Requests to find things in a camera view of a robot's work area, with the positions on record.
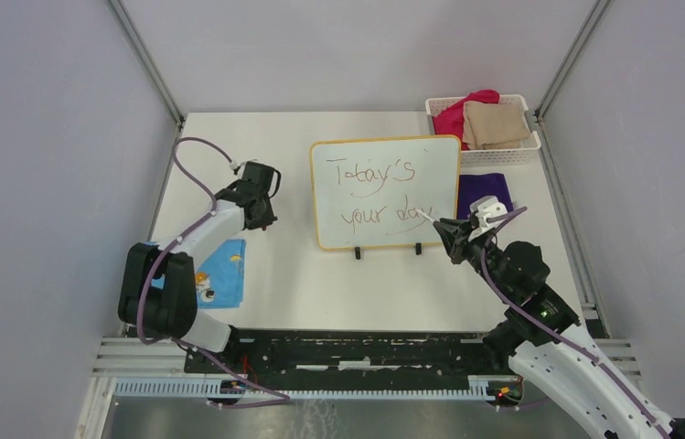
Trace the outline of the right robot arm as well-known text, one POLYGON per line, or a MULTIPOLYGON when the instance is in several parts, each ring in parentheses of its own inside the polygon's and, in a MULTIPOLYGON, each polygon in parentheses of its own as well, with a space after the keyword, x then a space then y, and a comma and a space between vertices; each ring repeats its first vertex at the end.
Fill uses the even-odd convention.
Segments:
POLYGON ((645 397, 548 285, 539 246, 513 241, 500 249, 498 229, 482 231, 474 220, 439 219, 433 227, 451 262, 468 263, 507 307, 483 339, 489 370, 524 378, 593 438, 685 438, 685 418, 645 397))

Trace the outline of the yellow framed whiteboard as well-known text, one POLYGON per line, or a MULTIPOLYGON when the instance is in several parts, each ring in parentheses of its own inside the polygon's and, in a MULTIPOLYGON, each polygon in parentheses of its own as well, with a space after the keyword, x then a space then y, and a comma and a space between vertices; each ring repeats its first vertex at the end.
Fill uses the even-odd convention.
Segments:
POLYGON ((319 141, 309 149, 316 241, 324 251, 438 245, 429 222, 457 209, 453 135, 319 141))

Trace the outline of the red capped whiteboard marker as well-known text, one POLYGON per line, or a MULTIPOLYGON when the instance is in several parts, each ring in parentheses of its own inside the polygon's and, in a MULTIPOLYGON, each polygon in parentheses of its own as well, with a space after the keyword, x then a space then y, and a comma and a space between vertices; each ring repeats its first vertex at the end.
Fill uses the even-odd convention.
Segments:
POLYGON ((418 213, 419 215, 421 215, 423 218, 425 218, 429 222, 432 222, 432 223, 435 222, 435 219, 432 216, 430 216, 428 213, 424 212, 423 210, 415 208, 415 212, 418 213))

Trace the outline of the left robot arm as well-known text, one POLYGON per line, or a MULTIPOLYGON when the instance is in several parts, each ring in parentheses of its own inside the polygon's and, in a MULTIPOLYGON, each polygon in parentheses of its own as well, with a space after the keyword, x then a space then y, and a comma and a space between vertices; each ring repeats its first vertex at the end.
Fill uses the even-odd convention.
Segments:
POLYGON ((205 349, 219 372, 235 370, 241 363, 241 347, 230 341, 236 329, 200 311, 197 272, 225 241, 276 222, 272 199, 281 184, 280 171, 248 161, 185 230, 159 243, 133 245, 126 255, 119 319, 148 340, 173 338, 205 349))

